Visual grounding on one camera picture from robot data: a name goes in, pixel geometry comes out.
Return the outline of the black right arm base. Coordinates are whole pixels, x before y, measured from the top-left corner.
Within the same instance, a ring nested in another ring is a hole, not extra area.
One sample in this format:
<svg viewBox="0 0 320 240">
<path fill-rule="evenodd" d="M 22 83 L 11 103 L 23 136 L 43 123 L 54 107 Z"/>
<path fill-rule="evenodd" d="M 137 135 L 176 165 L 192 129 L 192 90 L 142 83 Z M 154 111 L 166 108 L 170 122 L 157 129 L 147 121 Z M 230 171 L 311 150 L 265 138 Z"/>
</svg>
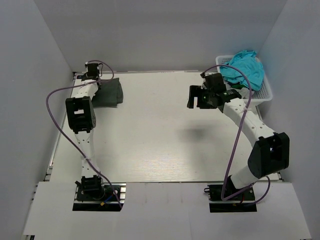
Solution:
<svg viewBox="0 0 320 240">
<path fill-rule="evenodd" d="M 203 192 L 208 196 L 210 213 L 254 213 L 257 212 L 255 193 L 253 187 L 228 200 L 222 200 L 223 184 L 208 184 Z"/>
</svg>

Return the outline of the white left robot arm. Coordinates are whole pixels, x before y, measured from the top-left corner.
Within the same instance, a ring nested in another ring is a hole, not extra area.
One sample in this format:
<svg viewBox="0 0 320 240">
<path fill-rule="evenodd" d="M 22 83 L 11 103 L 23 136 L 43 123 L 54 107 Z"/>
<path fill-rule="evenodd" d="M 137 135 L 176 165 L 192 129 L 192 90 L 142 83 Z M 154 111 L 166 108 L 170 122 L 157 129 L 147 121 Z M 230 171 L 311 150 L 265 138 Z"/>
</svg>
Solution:
<svg viewBox="0 0 320 240">
<path fill-rule="evenodd" d="M 82 171 L 78 186 L 84 194 L 99 200 L 105 196 L 106 187 L 97 171 L 96 154 L 94 148 L 94 128 L 96 115 L 92 99 L 99 90 L 94 80 L 84 80 L 74 97 L 65 100 L 69 128 L 73 131 L 76 145 L 81 150 Z"/>
</svg>

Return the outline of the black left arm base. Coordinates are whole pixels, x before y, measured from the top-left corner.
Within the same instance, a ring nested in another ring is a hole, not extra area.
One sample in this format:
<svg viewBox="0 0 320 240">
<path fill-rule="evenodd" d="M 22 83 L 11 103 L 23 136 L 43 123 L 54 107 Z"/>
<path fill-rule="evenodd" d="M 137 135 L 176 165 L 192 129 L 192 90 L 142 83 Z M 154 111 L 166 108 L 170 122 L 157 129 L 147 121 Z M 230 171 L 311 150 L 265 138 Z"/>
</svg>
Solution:
<svg viewBox="0 0 320 240">
<path fill-rule="evenodd" d="M 108 184 L 104 184 L 102 192 L 97 196 L 92 196 L 78 185 L 76 187 L 73 207 L 74 212 L 120 212 L 120 207 L 116 195 L 119 198 L 121 206 L 124 205 L 126 196 L 126 184 L 119 183 L 113 186 L 114 191 Z"/>
</svg>

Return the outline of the dark grey t-shirt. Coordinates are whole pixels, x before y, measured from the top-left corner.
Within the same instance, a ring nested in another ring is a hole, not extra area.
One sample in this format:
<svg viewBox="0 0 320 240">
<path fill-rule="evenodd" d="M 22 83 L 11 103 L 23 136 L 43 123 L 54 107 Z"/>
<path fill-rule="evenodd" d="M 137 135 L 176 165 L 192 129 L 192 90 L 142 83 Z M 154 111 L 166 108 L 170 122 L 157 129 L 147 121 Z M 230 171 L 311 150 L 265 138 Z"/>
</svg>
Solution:
<svg viewBox="0 0 320 240">
<path fill-rule="evenodd" d="M 124 99 L 120 78 L 102 83 L 91 102 L 94 108 L 116 108 Z"/>
</svg>

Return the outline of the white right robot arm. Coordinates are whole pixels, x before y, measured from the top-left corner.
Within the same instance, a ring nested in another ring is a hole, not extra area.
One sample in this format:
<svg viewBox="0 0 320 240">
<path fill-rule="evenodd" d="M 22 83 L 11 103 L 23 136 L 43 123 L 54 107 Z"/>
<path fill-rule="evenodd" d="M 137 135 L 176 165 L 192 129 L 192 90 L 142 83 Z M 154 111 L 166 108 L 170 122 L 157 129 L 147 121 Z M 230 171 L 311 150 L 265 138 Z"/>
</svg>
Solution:
<svg viewBox="0 0 320 240">
<path fill-rule="evenodd" d="M 237 126 L 238 142 L 244 134 L 252 146 L 247 164 L 236 173 L 226 171 L 221 189 L 223 201 L 236 200 L 252 184 L 289 167 L 290 138 L 284 133 L 277 133 L 265 125 L 247 107 L 247 101 L 235 90 L 215 93 L 199 85 L 189 88 L 187 107 L 200 109 L 219 109 Z"/>
</svg>

